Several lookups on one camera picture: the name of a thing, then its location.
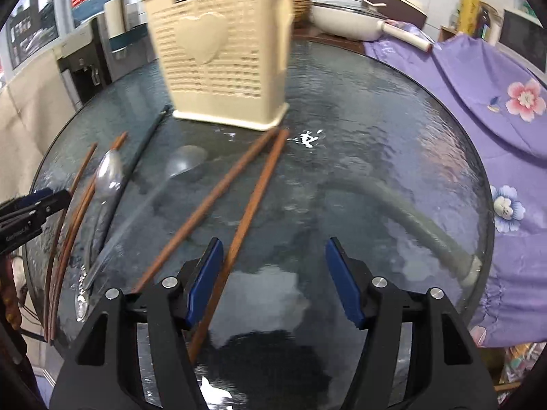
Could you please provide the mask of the thin brown chopstick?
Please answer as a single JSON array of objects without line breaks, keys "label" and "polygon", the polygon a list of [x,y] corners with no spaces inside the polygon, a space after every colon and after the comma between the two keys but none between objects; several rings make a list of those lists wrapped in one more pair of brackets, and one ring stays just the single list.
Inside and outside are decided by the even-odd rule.
[{"label": "thin brown chopstick", "polygon": [[[97,143],[93,142],[90,146],[84,160],[82,161],[82,164],[80,165],[80,168],[76,175],[74,176],[71,186],[69,187],[69,194],[71,196],[74,196],[75,191],[77,190],[82,175],[84,174],[89,162],[91,161],[91,158],[95,154],[95,149],[97,148]],[[61,231],[64,226],[65,218],[68,213],[68,207],[65,207],[59,216],[59,219],[56,222],[56,229],[54,233],[54,237],[51,242],[51,249],[49,254],[49,259],[47,263],[46,268],[46,275],[45,275],[45,283],[44,283],[44,302],[43,302],[43,329],[44,329],[44,339],[46,342],[49,342],[49,312],[50,312],[50,305],[51,305],[51,289],[52,289],[52,282],[53,282],[53,268],[56,263],[56,254],[57,254],[57,247],[58,247],[58,241],[61,235]]]},{"label": "thin brown chopstick", "polygon": [[85,217],[88,207],[91,204],[91,201],[93,200],[93,197],[95,195],[98,179],[100,176],[107,176],[108,173],[110,173],[111,167],[113,167],[115,170],[118,169],[120,164],[115,163],[112,156],[114,156],[114,152],[120,150],[127,137],[128,132],[123,132],[120,136],[118,136],[115,139],[114,143],[111,145],[110,149],[108,149],[108,151],[104,154],[102,160],[100,161],[100,164],[97,166],[94,175],[91,177],[90,182],[83,192],[81,202],[74,209],[73,214],[69,220],[69,226],[65,234],[65,239],[62,243],[60,256],[57,258],[57,263],[55,263],[56,247],[53,245],[51,248],[51,261],[49,263],[49,265],[51,266],[51,273],[47,278],[49,280],[49,282],[47,283],[47,287],[44,289],[45,298],[43,310],[44,336],[45,340],[48,343],[53,342],[55,338],[55,321],[63,281],[76,237],[82,226],[82,221]]}]

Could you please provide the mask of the metal spoon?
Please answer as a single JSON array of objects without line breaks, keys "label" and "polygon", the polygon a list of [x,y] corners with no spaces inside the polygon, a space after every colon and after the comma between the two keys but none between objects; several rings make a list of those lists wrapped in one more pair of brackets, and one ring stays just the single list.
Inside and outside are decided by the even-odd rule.
[{"label": "metal spoon", "polygon": [[109,150],[103,156],[96,173],[95,194],[100,201],[95,218],[91,222],[87,242],[83,251],[82,267],[78,278],[74,299],[74,309],[77,322],[82,322],[88,311],[89,293],[83,287],[89,274],[92,262],[95,233],[105,205],[117,194],[122,182],[122,163],[120,153]]}]

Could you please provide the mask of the brown wooden chopstick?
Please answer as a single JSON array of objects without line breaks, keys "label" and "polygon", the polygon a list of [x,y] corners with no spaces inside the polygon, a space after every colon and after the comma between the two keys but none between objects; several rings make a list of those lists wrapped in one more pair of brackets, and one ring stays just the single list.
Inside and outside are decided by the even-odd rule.
[{"label": "brown wooden chopstick", "polygon": [[168,261],[173,252],[178,246],[188,237],[188,235],[198,227],[200,221],[205,217],[207,212],[212,208],[214,203],[227,191],[232,182],[242,173],[250,162],[262,151],[262,149],[268,145],[268,143],[275,138],[279,129],[277,127],[269,129],[267,132],[263,132],[259,138],[250,145],[250,148],[246,150],[245,154],[237,160],[235,164],[230,168],[221,180],[212,188],[204,200],[198,205],[191,216],[185,221],[185,223],[179,227],[179,230],[173,235],[172,239],[165,244],[157,257],[153,260],[151,265],[146,269],[146,272],[139,278],[139,281],[132,288],[132,292],[140,292],[147,282],[150,282],[152,278],[159,272],[159,269]]},{"label": "brown wooden chopstick", "polygon": [[266,192],[269,181],[272,178],[272,174],[275,171],[276,164],[278,162],[278,159],[280,158],[280,155],[282,154],[285,143],[288,140],[288,136],[288,129],[282,129],[280,132],[278,132],[277,137],[275,138],[275,142],[273,143],[272,150],[268,155],[268,158],[266,159],[266,162],[262,169],[262,173],[259,175],[259,179],[255,185],[254,191],[252,192],[252,195],[249,198],[249,202],[246,205],[244,215],[240,220],[235,236],[233,237],[233,240],[229,247],[227,256],[225,256],[222,269],[219,272],[217,281],[215,282],[215,285],[213,287],[211,298],[209,300],[205,314],[202,320],[199,322],[191,342],[189,342],[189,345],[187,346],[189,360],[192,364],[195,364],[195,362],[198,360],[199,352],[207,336],[217,306],[220,303],[220,298],[223,295],[225,285],[237,261],[237,256],[243,246],[246,235],[250,230],[250,225],[259,208],[262,197]]}]

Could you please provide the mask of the clear plastic spoon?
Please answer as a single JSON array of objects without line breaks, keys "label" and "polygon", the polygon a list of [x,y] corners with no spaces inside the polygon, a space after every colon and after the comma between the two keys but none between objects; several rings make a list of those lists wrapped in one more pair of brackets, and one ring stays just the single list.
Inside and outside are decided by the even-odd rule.
[{"label": "clear plastic spoon", "polygon": [[159,183],[148,196],[146,196],[146,199],[137,206],[137,209],[134,210],[129,218],[126,218],[121,223],[121,226],[117,228],[111,238],[107,241],[98,254],[97,259],[93,265],[91,265],[89,273],[84,278],[81,286],[82,291],[88,291],[91,288],[95,282],[95,278],[103,270],[104,265],[106,265],[108,254],[118,244],[123,235],[130,230],[139,215],[143,213],[153,203],[154,199],[166,188],[169,181],[180,174],[198,167],[206,161],[207,157],[208,152],[204,148],[195,145],[181,146],[172,153],[165,168],[166,178]]}]

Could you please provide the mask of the black chopstick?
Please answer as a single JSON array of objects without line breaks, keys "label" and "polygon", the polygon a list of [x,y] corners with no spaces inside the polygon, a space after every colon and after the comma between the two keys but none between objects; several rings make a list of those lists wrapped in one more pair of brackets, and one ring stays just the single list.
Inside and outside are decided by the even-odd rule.
[{"label": "black chopstick", "polygon": [[151,126],[148,128],[143,140],[139,143],[134,153],[134,156],[130,159],[129,167],[127,169],[124,169],[122,164],[121,188],[118,190],[117,194],[105,205],[103,209],[104,211],[107,208],[107,205],[110,205],[111,213],[109,214],[108,222],[111,222],[111,218],[115,214],[117,205],[119,204],[121,200],[121,196],[124,193],[124,190],[130,180],[130,177],[133,175],[137,164],[139,163],[144,152],[146,151],[160,123],[163,122],[163,120],[165,119],[165,116],[167,116],[170,110],[171,110],[171,106],[166,105],[165,107],[163,107],[163,110],[160,111],[159,115],[156,116],[155,120],[152,122]]}]

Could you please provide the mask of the water dispenser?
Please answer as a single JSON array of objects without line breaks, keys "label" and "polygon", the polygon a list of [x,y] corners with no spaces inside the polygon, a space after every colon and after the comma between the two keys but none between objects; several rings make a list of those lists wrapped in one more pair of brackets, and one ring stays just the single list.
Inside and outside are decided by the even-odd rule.
[{"label": "water dispenser", "polygon": [[56,49],[56,63],[76,109],[112,83],[105,49],[103,14],[69,33]]}]

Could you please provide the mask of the purple floral cloth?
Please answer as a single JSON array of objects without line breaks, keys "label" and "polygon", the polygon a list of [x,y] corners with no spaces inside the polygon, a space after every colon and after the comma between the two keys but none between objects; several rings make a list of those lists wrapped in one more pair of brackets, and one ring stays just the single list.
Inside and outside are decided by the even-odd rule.
[{"label": "purple floral cloth", "polygon": [[546,89],[510,57],[459,34],[425,53],[393,37],[364,51],[448,107],[486,169],[495,243],[472,319],[485,347],[546,340]]}]

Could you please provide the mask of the cream plastic utensil holder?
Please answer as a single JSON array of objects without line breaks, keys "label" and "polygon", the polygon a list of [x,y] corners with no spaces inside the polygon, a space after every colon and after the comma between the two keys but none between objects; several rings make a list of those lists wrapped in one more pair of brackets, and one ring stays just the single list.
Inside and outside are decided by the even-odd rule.
[{"label": "cream plastic utensil holder", "polygon": [[278,126],[293,0],[144,0],[176,119],[256,131]]}]

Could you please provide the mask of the white frying pan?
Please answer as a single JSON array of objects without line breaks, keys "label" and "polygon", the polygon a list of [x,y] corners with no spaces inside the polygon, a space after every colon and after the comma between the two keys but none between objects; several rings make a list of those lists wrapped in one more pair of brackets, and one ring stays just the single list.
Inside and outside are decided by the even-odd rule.
[{"label": "white frying pan", "polygon": [[361,5],[349,0],[312,0],[311,23],[320,31],[353,41],[375,42],[383,35],[429,53],[433,43],[420,34],[403,29],[402,22],[383,15],[379,9],[385,3],[359,0]]}]

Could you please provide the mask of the white brown rice cooker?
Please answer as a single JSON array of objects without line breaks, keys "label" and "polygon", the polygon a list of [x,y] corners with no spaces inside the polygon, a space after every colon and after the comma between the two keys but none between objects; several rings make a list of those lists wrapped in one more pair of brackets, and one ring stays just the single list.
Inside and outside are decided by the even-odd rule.
[{"label": "white brown rice cooker", "polygon": [[417,0],[369,0],[372,3],[385,3],[378,11],[395,21],[408,22],[418,29],[426,25],[426,10]]}]

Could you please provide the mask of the white microwave oven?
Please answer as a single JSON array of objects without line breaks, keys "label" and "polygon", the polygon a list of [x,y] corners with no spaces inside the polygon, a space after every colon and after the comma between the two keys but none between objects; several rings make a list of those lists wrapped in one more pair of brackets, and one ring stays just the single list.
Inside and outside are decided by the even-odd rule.
[{"label": "white microwave oven", "polygon": [[546,29],[529,14],[505,9],[496,47],[536,74],[546,73]]}]

